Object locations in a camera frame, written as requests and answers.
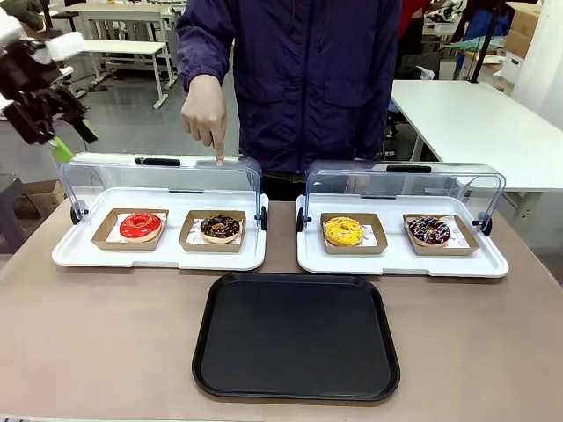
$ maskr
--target person in purple jacket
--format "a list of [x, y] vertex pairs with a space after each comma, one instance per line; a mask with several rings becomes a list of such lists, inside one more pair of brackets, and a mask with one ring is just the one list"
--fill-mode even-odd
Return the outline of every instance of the person in purple jacket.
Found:
[[272, 199], [300, 194], [314, 160], [376, 160], [400, 12], [400, 0], [190, 0], [178, 24], [186, 131], [222, 162], [235, 41], [240, 151]]

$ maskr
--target floor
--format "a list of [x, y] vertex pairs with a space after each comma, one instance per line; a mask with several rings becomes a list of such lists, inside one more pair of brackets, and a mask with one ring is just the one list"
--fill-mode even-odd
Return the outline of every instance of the floor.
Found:
[[[92, 70], [88, 62], [75, 59], [75, 88], [85, 87], [91, 80]], [[454, 64], [442, 64], [441, 77], [452, 75]], [[173, 154], [211, 156], [213, 150], [204, 147], [187, 135], [182, 126], [179, 111], [186, 99], [181, 82], [169, 91], [169, 98], [159, 110], [152, 105], [157, 99], [157, 89], [152, 74], [128, 76], [123, 80], [108, 79], [104, 82], [107, 91], [91, 92], [82, 98], [90, 108], [87, 117], [96, 130], [99, 141], [84, 145], [74, 130], [66, 124], [57, 123], [59, 136], [75, 151], [128, 152], [136, 154]], [[234, 96], [232, 74], [225, 77], [223, 93], [227, 105], [228, 127], [225, 136], [225, 154], [238, 154], [238, 114]], [[11, 139], [17, 134], [6, 122], [0, 122], [0, 137]], [[396, 139], [387, 148], [397, 151], [398, 160], [409, 159], [416, 133], [408, 125], [400, 125]], [[563, 256], [559, 254], [538, 255], [544, 265], [563, 283]], [[0, 255], [0, 267], [7, 261]]]

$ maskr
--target drawstring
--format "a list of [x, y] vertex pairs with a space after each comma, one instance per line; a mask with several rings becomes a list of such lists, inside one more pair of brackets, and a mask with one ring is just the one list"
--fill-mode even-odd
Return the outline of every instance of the drawstring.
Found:
[[325, 28], [323, 29], [323, 37], [321, 38], [320, 45], [318, 46], [319, 53], [323, 51], [323, 47], [325, 46], [325, 36], [326, 36], [326, 31], [328, 30], [328, 17], [330, 10], [331, 10], [331, 0], [326, 0]]
[[291, 23], [289, 24], [288, 33], [293, 31], [293, 24], [296, 21], [296, 1], [297, 0], [293, 0], [293, 6], [291, 8]]

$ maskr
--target white tray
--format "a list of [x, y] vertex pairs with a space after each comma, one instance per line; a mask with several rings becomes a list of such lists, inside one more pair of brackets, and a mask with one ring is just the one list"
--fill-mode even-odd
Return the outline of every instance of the white tray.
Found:
[[[296, 202], [296, 214], [305, 207], [305, 198]], [[322, 213], [372, 213], [379, 216], [388, 246], [381, 255], [328, 255], [321, 235]], [[451, 197], [399, 196], [395, 200], [362, 199], [358, 195], [312, 194], [309, 216], [302, 232], [297, 233], [297, 260], [311, 273], [348, 274], [427, 274], [454, 277], [502, 277], [508, 262], [493, 241], [480, 231], [473, 234], [479, 249], [468, 257], [421, 257], [414, 253], [405, 233], [403, 214], [459, 215], [472, 228], [472, 216], [465, 205]]]
[[[260, 196], [268, 209], [268, 198]], [[94, 232], [112, 208], [163, 208], [168, 219], [154, 251], [102, 251], [91, 242]], [[179, 232], [187, 213], [195, 209], [240, 210], [246, 212], [245, 239], [238, 253], [188, 252], [179, 244]], [[266, 232], [259, 230], [256, 193], [212, 191], [170, 193], [166, 189], [112, 188], [104, 191], [89, 208], [89, 214], [73, 226], [53, 249], [59, 266], [151, 266], [180, 269], [248, 271], [264, 262]]]

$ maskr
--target donut box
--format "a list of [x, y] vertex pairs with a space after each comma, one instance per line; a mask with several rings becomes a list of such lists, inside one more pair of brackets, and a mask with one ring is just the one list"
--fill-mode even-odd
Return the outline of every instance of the donut box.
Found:
[[[356, 220], [364, 227], [364, 239], [356, 246], [334, 246], [326, 241], [323, 234], [325, 224], [335, 217], [348, 217]], [[329, 255], [379, 255], [387, 248], [387, 236], [375, 214], [367, 213], [323, 213], [320, 216], [323, 244]]]
[[[134, 243], [126, 241], [109, 241], [108, 237], [113, 229], [120, 224], [121, 215], [131, 215], [146, 213], [158, 215], [163, 222], [162, 229], [158, 235], [147, 242]], [[166, 230], [166, 220], [168, 219], [167, 209], [152, 208], [113, 208], [104, 221], [99, 225], [91, 242], [103, 251], [154, 251], [157, 248], [160, 237]]]
[[[442, 222], [446, 222], [450, 228], [450, 239], [445, 243], [444, 246], [421, 246], [414, 240], [413, 233], [408, 229], [408, 223], [417, 217], [431, 216], [437, 218]], [[413, 245], [414, 253], [421, 256], [468, 256], [473, 254], [478, 248], [479, 244], [475, 239], [475, 236], [467, 228], [465, 223], [457, 215], [446, 215], [446, 214], [403, 214], [403, 223], [405, 225], [405, 231], [408, 235], [411, 244]]]
[[[199, 223], [201, 220], [209, 218], [213, 215], [227, 215], [234, 218], [240, 223], [240, 235], [228, 244], [212, 244], [206, 242], [200, 236], [197, 236], [199, 231]], [[246, 213], [245, 211], [224, 211], [224, 210], [191, 210], [187, 213], [182, 229], [179, 233], [179, 244], [184, 251], [197, 251], [197, 252], [228, 252], [238, 253], [245, 240], [246, 231]]]

